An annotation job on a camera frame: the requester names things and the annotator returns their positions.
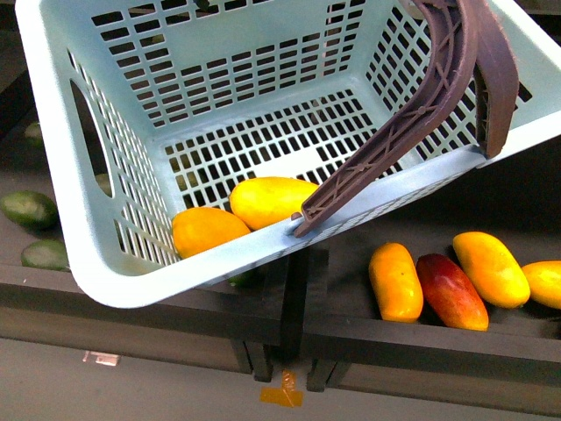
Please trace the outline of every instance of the dark tray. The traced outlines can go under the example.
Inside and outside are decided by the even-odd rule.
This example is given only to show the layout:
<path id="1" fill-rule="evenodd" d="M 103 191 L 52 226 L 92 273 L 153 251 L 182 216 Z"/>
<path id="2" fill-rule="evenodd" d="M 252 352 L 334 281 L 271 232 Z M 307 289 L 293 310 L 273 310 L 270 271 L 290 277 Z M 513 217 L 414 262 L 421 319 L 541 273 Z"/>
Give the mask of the dark tray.
<path id="1" fill-rule="evenodd" d="M 309 390 L 359 389 L 561 414 L 561 310 L 488 306 L 488 332 L 447 328 L 425 305 L 414 325 L 380 319 L 373 250 L 404 244 L 454 257 L 470 230 L 502 239 L 520 264 L 561 259 L 561 139 L 473 170 L 431 196 L 342 233 L 310 256 L 302 356 Z"/>
<path id="2" fill-rule="evenodd" d="M 0 141 L 0 196 L 31 189 L 54 198 L 45 151 L 23 139 L 31 111 Z M 0 337 L 97 352 L 253 372 L 269 381 L 271 352 L 297 352 L 302 319 L 295 300 L 301 254 L 274 261 L 262 282 L 201 286 L 136 310 L 101 305 L 70 273 L 23 268 L 21 251 L 36 239 L 62 239 L 59 226 L 27 232 L 0 214 Z"/>

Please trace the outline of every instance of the basket handle hole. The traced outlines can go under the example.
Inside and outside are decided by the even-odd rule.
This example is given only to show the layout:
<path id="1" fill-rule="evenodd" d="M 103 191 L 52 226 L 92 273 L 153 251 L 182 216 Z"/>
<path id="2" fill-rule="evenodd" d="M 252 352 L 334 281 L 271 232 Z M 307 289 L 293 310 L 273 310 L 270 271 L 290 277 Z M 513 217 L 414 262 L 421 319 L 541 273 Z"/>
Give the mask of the basket handle hole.
<path id="1" fill-rule="evenodd" d="M 99 132 L 96 129 L 96 123 L 92 118 L 91 106 L 76 83 L 70 81 L 70 85 L 72 87 L 72 95 L 74 97 L 76 110 L 78 111 L 78 118 L 80 119 L 80 126 L 82 127 L 86 147 L 88 149 L 89 163 L 91 164 L 94 175 L 96 175 L 97 185 L 105 195 L 113 197 L 113 188 L 110 182 L 109 169 L 107 167 L 107 157 L 105 156 Z"/>

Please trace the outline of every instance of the brown plastic handle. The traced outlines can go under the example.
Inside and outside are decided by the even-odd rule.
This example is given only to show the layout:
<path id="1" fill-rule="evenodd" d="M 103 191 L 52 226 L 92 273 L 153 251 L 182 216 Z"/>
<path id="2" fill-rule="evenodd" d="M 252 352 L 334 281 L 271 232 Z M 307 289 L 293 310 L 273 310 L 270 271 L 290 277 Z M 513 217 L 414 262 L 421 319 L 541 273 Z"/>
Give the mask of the brown plastic handle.
<path id="1" fill-rule="evenodd" d="M 301 237 L 333 215 L 431 134 L 458 105 L 473 74 L 480 30 L 473 0 L 413 0 L 430 29 L 431 57 L 416 93 L 302 205 Z"/>
<path id="2" fill-rule="evenodd" d="M 479 44 L 474 72 L 477 98 L 476 140 L 487 157 L 499 154 L 507 141 L 520 81 L 514 55 L 486 0 L 472 0 L 478 8 Z"/>

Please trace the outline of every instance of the ripe mango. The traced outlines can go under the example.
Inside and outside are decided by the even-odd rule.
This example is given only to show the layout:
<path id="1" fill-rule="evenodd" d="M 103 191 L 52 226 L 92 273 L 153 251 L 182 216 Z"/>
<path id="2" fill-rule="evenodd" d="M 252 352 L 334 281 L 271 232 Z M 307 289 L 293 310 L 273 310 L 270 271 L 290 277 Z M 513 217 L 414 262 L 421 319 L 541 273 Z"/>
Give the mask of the ripe mango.
<path id="1" fill-rule="evenodd" d="M 368 274 L 383 320 L 414 323 L 419 318 L 423 290 L 405 246 L 386 243 L 374 250 Z"/>
<path id="2" fill-rule="evenodd" d="M 545 260 L 522 267 L 528 280 L 530 298 L 561 310 L 561 260 Z"/>
<path id="3" fill-rule="evenodd" d="M 252 230 L 265 228 L 302 208 L 318 188 L 313 182 L 287 177 L 258 177 L 244 180 L 230 194 L 230 206 Z"/>
<path id="4" fill-rule="evenodd" d="M 529 300 L 529 285 L 515 257 L 496 237 L 463 232 L 452 241 L 461 267 L 485 301 L 505 309 Z"/>
<path id="5" fill-rule="evenodd" d="M 183 259 L 249 233 L 241 219 L 217 208 L 189 208 L 172 221 L 174 245 Z"/>
<path id="6" fill-rule="evenodd" d="M 462 269 L 442 254 L 425 254 L 417 261 L 423 296 L 448 327 L 486 331 L 489 315 L 483 300 Z"/>

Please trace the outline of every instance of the gray floor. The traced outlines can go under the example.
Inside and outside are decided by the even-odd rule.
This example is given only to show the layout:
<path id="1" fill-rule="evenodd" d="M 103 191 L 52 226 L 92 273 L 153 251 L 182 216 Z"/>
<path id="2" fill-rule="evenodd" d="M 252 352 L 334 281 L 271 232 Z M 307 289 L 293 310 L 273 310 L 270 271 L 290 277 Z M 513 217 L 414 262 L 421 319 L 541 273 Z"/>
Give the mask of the gray floor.
<path id="1" fill-rule="evenodd" d="M 0 420 L 551 420 L 500 410 L 328 389 L 305 391 L 300 408 L 259 400 L 249 375 L 123 358 L 116 367 L 82 362 L 83 351 L 0 339 Z"/>

